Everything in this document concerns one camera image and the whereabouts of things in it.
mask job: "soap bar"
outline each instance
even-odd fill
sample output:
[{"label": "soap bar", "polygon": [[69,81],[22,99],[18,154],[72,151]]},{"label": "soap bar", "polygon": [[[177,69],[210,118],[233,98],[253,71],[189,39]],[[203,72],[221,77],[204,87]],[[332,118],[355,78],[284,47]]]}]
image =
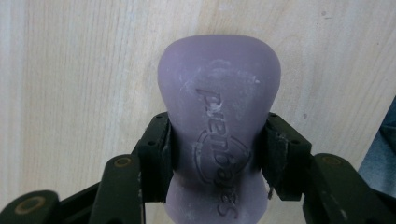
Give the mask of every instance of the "soap bar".
[{"label": "soap bar", "polygon": [[274,51],[242,35],[171,44],[158,84],[174,136],[165,210],[175,223],[257,223],[267,191],[255,161],[280,81]]}]

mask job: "embossed logo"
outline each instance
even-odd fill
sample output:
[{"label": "embossed logo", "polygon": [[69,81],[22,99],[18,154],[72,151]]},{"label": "embossed logo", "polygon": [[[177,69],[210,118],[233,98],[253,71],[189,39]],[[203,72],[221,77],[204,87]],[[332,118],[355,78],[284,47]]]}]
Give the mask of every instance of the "embossed logo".
[{"label": "embossed logo", "polygon": [[227,119],[221,110],[219,93],[196,90],[205,103],[207,128],[194,145],[195,166],[201,180],[219,189],[218,214],[238,218],[235,177],[250,160],[250,151],[235,136],[230,136]]}]

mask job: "light wood background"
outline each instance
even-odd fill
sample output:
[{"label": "light wood background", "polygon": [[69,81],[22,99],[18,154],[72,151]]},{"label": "light wood background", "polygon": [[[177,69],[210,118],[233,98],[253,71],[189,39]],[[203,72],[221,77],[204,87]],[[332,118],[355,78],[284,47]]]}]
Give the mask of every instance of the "light wood background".
[{"label": "light wood background", "polygon": [[[282,66],[272,108],[356,168],[396,94],[396,2],[0,0],[0,209],[25,192],[61,199],[98,181],[164,111],[163,50],[189,35],[238,34]],[[148,223],[171,223],[147,204]],[[304,223],[270,202],[261,223]]]}]

